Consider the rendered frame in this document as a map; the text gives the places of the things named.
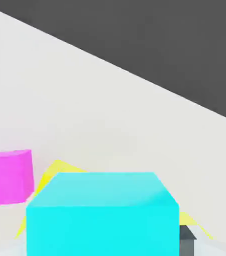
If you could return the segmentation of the small magenta cube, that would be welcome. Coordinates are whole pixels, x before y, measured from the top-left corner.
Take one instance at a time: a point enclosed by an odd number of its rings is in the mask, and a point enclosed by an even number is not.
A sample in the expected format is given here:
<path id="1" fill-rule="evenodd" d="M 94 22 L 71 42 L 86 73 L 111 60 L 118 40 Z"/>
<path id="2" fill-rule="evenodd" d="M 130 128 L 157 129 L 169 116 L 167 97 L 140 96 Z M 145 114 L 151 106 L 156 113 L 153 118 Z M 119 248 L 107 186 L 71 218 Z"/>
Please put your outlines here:
<path id="1" fill-rule="evenodd" d="M 32 151 L 0 152 L 0 205 L 24 203 L 33 192 Z"/>

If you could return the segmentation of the small yellow cube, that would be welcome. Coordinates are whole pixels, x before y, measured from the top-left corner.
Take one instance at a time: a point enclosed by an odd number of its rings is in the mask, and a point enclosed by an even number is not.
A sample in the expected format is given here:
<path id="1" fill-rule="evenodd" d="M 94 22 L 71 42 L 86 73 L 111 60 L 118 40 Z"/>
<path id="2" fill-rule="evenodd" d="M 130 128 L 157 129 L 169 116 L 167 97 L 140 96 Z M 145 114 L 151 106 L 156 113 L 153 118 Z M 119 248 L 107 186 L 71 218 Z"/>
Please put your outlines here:
<path id="1" fill-rule="evenodd" d="M 51 181 L 51 179 L 57 173 L 85 173 L 85 170 L 82 170 L 78 167 L 70 165 L 61 160 L 55 160 L 53 163 L 44 171 L 38 187 L 35 191 L 28 197 L 26 203 L 29 203 L 34 197 L 36 197 L 39 192 Z M 179 214 L 179 224 L 187 226 L 198 226 L 211 240 L 213 239 L 212 235 L 209 234 L 201 225 L 199 225 L 191 216 L 185 212 L 180 212 Z"/>

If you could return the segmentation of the small cyan cube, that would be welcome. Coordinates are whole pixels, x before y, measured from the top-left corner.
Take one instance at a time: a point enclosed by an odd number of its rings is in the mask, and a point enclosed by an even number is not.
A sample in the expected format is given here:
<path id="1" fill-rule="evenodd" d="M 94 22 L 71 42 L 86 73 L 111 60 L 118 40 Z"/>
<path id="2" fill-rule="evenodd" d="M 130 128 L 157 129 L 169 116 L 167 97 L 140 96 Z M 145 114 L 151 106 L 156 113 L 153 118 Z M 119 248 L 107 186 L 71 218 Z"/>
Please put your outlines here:
<path id="1" fill-rule="evenodd" d="M 27 256 L 179 256 L 179 206 L 152 172 L 59 173 L 26 218 Z"/>

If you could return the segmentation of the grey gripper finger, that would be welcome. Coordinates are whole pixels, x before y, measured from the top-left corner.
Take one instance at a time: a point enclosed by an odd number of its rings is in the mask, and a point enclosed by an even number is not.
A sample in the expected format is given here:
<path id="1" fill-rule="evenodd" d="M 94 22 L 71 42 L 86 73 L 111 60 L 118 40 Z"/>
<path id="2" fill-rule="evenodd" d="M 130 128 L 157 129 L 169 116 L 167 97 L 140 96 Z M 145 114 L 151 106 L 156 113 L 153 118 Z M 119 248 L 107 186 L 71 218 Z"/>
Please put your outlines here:
<path id="1" fill-rule="evenodd" d="M 179 256 L 209 256 L 212 240 L 196 225 L 180 225 Z"/>

